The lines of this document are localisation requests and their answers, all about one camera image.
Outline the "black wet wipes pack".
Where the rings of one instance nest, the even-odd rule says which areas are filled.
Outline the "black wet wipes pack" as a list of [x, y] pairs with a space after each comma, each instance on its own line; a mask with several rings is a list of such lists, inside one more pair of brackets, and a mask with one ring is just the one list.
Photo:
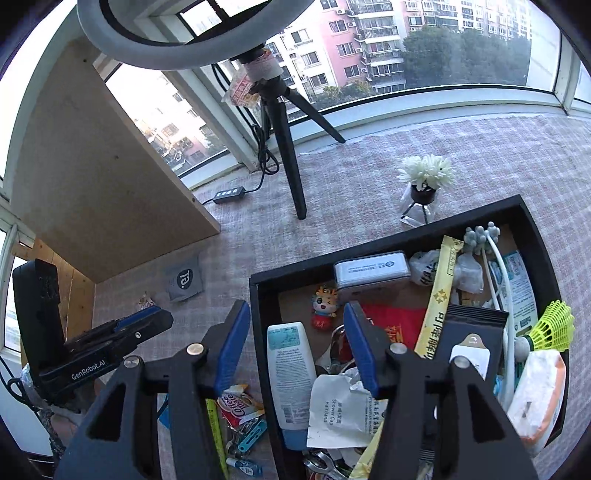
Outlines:
[[466, 357], [479, 372], [488, 389], [496, 382], [503, 334], [508, 313], [481, 307], [449, 305], [445, 314], [434, 314], [434, 331], [439, 340], [434, 350], [436, 363]]

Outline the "grey sachet round logo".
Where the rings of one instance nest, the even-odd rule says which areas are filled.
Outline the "grey sachet round logo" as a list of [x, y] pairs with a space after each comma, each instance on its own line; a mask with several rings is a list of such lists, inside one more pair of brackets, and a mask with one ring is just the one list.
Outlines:
[[169, 267], [165, 271], [165, 277], [166, 291], [172, 303], [187, 300], [204, 291], [204, 281], [201, 278], [197, 257]]

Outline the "red white coffee sachet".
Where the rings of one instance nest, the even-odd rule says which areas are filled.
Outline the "red white coffee sachet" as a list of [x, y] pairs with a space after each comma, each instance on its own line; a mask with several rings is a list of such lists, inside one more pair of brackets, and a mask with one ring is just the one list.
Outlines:
[[233, 430], [238, 430], [242, 425], [259, 419], [264, 414], [263, 404], [250, 395], [247, 384], [228, 387], [217, 398], [216, 404], [221, 410], [222, 417]]

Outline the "blue white leaflet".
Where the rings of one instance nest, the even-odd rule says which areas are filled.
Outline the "blue white leaflet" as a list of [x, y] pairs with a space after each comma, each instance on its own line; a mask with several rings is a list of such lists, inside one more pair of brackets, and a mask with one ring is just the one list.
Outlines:
[[[515, 335], [522, 336], [535, 326], [539, 318], [534, 291], [520, 252], [515, 250], [508, 253], [503, 256], [503, 260], [512, 290]], [[489, 260], [489, 269], [498, 292], [499, 306], [508, 311], [504, 277], [496, 259]]]

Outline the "yellow green shuttlecock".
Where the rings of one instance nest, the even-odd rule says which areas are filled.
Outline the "yellow green shuttlecock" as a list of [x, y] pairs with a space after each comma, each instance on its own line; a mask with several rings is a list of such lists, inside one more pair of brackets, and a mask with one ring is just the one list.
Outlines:
[[574, 316], [571, 307], [555, 300], [528, 333], [515, 339], [515, 360], [525, 362], [531, 352], [569, 349], [575, 333]]

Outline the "wooden board panel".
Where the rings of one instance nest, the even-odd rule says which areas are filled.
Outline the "wooden board panel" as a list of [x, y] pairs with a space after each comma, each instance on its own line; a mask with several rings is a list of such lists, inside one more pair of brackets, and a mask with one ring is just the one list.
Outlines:
[[221, 226], [156, 154], [79, 38], [57, 57], [26, 122], [10, 205], [95, 283], [207, 239]]

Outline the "plaid tablecloth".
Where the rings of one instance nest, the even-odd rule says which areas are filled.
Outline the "plaid tablecloth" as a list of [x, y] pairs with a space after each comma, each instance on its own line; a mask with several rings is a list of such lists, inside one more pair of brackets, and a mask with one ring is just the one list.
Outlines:
[[[95, 290], [93, 321], [131, 314], [149, 295], [174, 318], [170, 330], [140, 346], [147, 359], [168, 356], [249, 297], [249, 277], [400, 232], [404, 157], [451, 159], [455, 180], [438, 199], [446, 218], [513, 195], [527, 205], [576, 325], [570, 349], [566, 418], [560, 436], [535, 460], [556, 476], [590, 422], [590, 123], [565, 115], [469, 118], [391, 130], [298, 158], [308, 215], [298, 220], [283, 174], [243, 178], [256, 193], [211, 206], [221, 233], [124, 272]], [[197, 257], [204, 291], [172, 303], [165, 271]]]

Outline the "red envelope packet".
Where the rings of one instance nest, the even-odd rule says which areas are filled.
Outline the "red envelope packet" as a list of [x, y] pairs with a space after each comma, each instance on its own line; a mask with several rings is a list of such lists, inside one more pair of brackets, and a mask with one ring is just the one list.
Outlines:
[[374, 325], [386, 331], [392, 343], [403, 343], [414, 349], [420, 335], [426, 310], [388, 305], [363, 304], [363, 313]]

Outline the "orange white tissue pack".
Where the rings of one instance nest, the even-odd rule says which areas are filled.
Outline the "orange white tissue pack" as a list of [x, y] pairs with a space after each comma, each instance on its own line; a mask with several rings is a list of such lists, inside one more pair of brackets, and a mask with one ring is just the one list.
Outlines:
[[529, 354], [507, 416], [531, 457], [543, 450], [558, 420], [566, 377], [559, 351]]

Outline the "small blue sanitizer bottle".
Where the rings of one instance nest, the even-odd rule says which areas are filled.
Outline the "small blue sanitizer bottle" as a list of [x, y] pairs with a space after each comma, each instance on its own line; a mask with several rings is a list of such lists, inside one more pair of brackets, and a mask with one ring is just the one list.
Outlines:
[[242, 474], [252, 478], [260, 478], [263, 476], [263, 468], [247, 459], [239, 459], [235, 457], [228, 457], [225, 459], [228, 466], [235, 468]]

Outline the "white massage roller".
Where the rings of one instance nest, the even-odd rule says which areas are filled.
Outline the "white massage roller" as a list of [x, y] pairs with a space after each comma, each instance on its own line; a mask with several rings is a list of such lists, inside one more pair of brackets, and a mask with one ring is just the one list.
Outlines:
[[464, 241], [467, 252], [482, 256], [494, 308], [508, 313], [503, 332], [503, 381], [497, 395], [503, 409], [508, 411], [514, 397], [516, 382], [515, 315], [510, 278], [498, 247], [499, 237], [500, 228], [493, 222], [489, 222], [487, 227], [477, 226], [475, 229], [468, 227], [464, 234]]

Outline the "metal wrench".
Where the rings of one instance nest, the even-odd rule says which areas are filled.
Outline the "metal wrench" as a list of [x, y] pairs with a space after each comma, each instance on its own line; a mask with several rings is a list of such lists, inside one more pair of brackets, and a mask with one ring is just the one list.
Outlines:
[[342, 459], [334, 460], [323, 450], [312, 450], [304, 453], [304, 466], [329, 479], [345, 480], [349, 478], [352, 469]]

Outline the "white crumpled paper packet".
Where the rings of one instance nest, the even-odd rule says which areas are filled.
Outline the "white crumpled paper packet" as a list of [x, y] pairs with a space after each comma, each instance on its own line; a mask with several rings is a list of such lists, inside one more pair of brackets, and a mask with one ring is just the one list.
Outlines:
[[363, 387], [356, 367], [320, 375], [311, 389], [308, 448], [367, 447], [385, 418], [387, 400]]

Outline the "cartoon doll figurine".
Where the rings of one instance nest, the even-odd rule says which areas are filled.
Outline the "cartoon doll figurine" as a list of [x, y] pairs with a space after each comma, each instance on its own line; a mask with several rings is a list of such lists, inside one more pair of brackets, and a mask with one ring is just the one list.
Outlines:
[[321, 285], [312, 298], [311, 326], [320, 331], [328, 331], [332, 328], [338, 309], [338, 291], [331, 286]]

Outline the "green stick packet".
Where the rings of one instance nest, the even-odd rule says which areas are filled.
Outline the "green stick packet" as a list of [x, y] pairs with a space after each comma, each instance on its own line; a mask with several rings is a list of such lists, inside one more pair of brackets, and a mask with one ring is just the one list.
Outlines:
[[219, 423], [216, 402], [212, 399], [206, 399], [205, 406], [207, 410], [209, 425], [211, 425], [211, 433], [219, 465], [221, 465], [221, 471], [223, 473], [224, 479], [228, 480], [228, 465], [226, 464], [225, 449], [221, 433], [221, 424]]

